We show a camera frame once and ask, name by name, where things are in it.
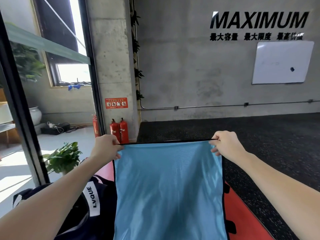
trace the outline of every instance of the blue towel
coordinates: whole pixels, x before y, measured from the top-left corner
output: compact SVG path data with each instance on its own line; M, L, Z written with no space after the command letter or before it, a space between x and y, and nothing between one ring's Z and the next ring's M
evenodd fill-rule
M114 240L227 240L222 158L208 141L126 145Z

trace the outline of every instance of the red fire extinguisher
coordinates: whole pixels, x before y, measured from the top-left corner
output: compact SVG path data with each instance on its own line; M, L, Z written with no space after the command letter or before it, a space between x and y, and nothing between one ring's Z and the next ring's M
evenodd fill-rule
M110 130L111 130L111 135L115 135L118 139L118 141L120 142L120 131L119 131L119 124L112 119L112 122L110 124Z
M99 131L98 119L95 114L93 115L92 123L93 123L94 136L95 137L101 136Z
M128 124L126 121L121 118L119 123L120 135L121 135L121 144L129 143L129 134L128 134Z

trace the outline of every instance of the white planter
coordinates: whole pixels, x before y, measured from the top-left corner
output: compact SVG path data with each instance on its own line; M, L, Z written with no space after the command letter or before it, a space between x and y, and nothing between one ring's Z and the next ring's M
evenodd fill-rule
M40 124L42 113L38 107L29 108L30 115L32 118L33 125Z
M7 102L0 102L0 124L13 121Z

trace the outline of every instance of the red sign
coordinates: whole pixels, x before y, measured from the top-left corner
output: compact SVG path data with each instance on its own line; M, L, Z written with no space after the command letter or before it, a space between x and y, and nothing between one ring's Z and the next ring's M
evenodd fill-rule
M106 109L124 109L128 107L128 99L126 97L105 98Z

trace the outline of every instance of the concrete pillar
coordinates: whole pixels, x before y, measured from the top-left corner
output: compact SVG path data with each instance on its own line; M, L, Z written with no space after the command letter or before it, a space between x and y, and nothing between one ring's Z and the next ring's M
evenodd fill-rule
M129 138L138 135L138 113L129 0L87 0L92 45L106 132L123 117ZM105 99L128 98L128 108L106 109Z

